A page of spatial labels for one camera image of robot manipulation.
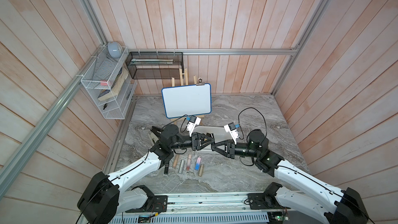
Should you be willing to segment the white storage box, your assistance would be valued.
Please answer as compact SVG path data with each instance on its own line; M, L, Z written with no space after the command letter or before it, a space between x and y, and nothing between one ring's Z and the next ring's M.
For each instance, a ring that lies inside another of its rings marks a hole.
M229 132L225 131L224 127L210 127L210 126L198 125L195 127L193 131L203 134L207 133L213 134L216 143L232 139L232 136L230 135Z

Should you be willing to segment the pink frosted lipstick tube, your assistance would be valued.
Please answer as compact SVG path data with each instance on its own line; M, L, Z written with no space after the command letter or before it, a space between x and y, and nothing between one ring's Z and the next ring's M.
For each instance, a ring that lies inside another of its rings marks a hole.
M189 171L189 170L190 170L191 160L192 160L192 155L189 154L189 155L188 155L188 158L187 158L186 171Z

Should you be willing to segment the silver lipstick tube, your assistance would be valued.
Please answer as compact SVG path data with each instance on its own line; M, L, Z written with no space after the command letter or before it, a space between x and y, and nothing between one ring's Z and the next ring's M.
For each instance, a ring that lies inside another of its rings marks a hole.
M178 169L178 173L179 173L179 174L182 174L182 173L183 173L184 165L185 165L185 160L182 159L181 162L180 162L180 165L179 165L179 169Z

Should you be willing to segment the beige lipstick tube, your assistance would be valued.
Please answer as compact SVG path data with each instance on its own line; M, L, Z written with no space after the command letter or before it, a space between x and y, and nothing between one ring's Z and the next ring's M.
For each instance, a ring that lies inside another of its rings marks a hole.
M173 168L176 168L176 167L177 167L179 157L180 157L179 154L176 154L176 155L175 155L175 158L174 158L174 161L173 161Z

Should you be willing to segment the black lipstick silver band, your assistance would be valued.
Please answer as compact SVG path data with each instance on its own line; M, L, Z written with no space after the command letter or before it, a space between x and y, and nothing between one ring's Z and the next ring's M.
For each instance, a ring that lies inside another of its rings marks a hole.
M169 173L169 165L165 165L164 174L168 175L168 173Z

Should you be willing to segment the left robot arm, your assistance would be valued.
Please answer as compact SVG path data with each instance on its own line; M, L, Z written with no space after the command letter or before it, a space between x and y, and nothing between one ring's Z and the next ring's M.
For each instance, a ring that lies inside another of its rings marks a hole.
M109 223L122 209L124 198L121 194L141 178L168 164L175 149L202 150L215 142L212 133L182 135L174 124L152 127L151 132L159 139L142 158L118 171L110 174L100 171L91 178L77 203L80 217L89 224Z

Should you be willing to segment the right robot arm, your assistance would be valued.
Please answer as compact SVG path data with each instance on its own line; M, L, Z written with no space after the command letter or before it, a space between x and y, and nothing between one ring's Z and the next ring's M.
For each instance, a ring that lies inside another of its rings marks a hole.
M244 143L239 143L234 133L230 136L221 140L216 135L212 151L231 159L251 157L261 172L300 190L296 193L273 182L261 194L248 194L251 209L291 208L323 224L366 224L371 220L357 191L332 186L297 168L269 149L269 140L261 130L251 131Z

